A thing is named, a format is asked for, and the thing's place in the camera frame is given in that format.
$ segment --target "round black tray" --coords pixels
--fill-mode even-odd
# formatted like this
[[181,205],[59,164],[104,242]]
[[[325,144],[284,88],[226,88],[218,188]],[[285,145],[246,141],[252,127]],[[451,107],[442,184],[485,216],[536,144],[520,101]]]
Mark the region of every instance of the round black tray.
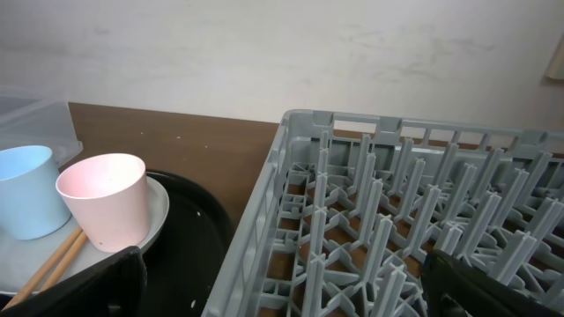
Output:
[[147,290],[139,316],[200,316],[234,234],[219,201],[193,181],[156,170],[147,175],[168,192],[160,236],[143,255]]

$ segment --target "brown wooden table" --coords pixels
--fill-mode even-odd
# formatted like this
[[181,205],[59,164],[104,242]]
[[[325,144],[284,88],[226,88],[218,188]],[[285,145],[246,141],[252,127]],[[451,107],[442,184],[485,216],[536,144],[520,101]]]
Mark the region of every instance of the brown wooden table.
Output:
[[137,155],[147,168],[176,173],[207,188],[239,224],[277,124],[71,103],[83,151]]

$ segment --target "wall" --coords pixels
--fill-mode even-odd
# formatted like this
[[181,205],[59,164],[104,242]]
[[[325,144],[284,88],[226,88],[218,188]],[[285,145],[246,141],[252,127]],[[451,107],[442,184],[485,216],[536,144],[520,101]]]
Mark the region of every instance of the wall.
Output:
[[4,0],[0,85],[278,122],[291,108],[563,129],[562,0]]

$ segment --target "cup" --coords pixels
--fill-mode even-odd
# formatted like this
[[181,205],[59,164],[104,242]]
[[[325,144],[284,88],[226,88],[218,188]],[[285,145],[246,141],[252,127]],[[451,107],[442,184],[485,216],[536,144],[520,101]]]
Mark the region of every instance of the cup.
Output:
[[135,246],[149,233],[145,163],[130,154],[104,154],[67,168],[56,190],[100,251]]
[[53,151],[30,145],[0,151],[0,227],[17,240],[48,235],[71,217],[55,189]]

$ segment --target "transparent plastic bin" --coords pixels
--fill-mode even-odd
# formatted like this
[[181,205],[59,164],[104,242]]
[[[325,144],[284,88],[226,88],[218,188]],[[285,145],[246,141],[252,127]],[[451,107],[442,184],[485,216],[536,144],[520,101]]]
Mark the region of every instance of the transparent plastic bin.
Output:
[[[372,133],[343,136],[340,122]],[[564,157],[547,151],[562,141],[290,111],[203,316],[427,316],[419,270],[432,248],[562,312]]]
[[65,101],[0,86],[0,150],[23,145],[48,146],[59,166],[82,151]]

